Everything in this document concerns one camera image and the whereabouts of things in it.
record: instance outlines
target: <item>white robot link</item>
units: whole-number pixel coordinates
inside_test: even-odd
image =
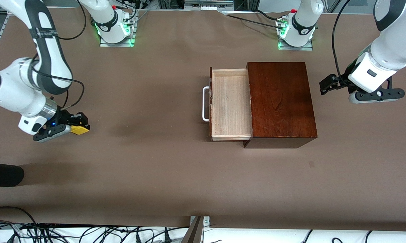
[[[108,0],[84,0],[82,3],[97,25],[106,26],[99,31],[106,42],[117,43],[129,35],[124,26],[128,13],[114,10]],[[39,57],[39,60],[19,58],[0,71],[0,106],[20,113],[18,127],[38,142],[69,132],[83,134],[89,131],[88,119],[82,112],[69,114],[42,93],[62,94],[73,81],[46,5],[41,0],[0,0],[0,6],[27,26]]]
[[[287,23],[284,29],[279,31],[280,38],[290,46],[305,46],[313,36],[323,9],[321,0],[301,0],[299,9],[292,9],[291,13],[284,17]]]
[[[320,82],[321,95],[347,87],[352,103],[395,101],[404,97],[392,88],[392,75],[406,67],[406,0],[378,0],[374,19],[380,36],[345,70]]]

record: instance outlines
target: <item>open drawer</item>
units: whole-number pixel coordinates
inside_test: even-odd
[[[204,117],[210,89],[209,119]],[[305,63],[251,62],[244,69],[210,68],[203,120],[213,141],[246,148],[298,148],[317,137]]]

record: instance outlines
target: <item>wooden cabinet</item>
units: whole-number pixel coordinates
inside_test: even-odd
[[[317,138],[305,63],[210,68],[209,83],[213,141],[241,140],[245,148],[298,148]]]

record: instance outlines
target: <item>white handle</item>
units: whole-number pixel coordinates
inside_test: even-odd
[[[203,101],[202,101],[202,118],[203,118],[203,120],[205,121],[205,122],[209,122],[209,119],[206,119],[205,117],[204,117],[204,104],[205,104],[205,102],[204,102],[204,94],[205,94],[205,91],[207,90],[207,89],[210,89],[210,87],[209,86],[206,86],[206,87],[204,87],[203,88]]]

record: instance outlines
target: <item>brown tabletop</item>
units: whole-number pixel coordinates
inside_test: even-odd
[[[80,9],[51,12],[60,36],[80,31]],[[406,230],[406,96],[355,105],[346,89],[320,95],[320,80],[335,72],[334,19],[320,18],[314,51],[279,51],[274,29],[215,11],[152,11],[133,48],[100,48],[88,24],[61,44],[74,78],[86,84],[69,111],[83,111],[92,129],[36,143],[18,129],[20,115],[0,107],[0,163],[26,170],[24,186],[0,188],[0,206],[23,207],[45,223],[186,225],[200,214],[217,226]],[[371,15],[343,16],[341,69],[377,36]],[[11,17],[0,70],[33,54],[27,28]],[[299,149],[209,141],[201,119],[209,67],[250,61],[306,62],[317,139]],[[406,92],[406,68],[394,87]],[[70,93],[71,102],[79,85]]]

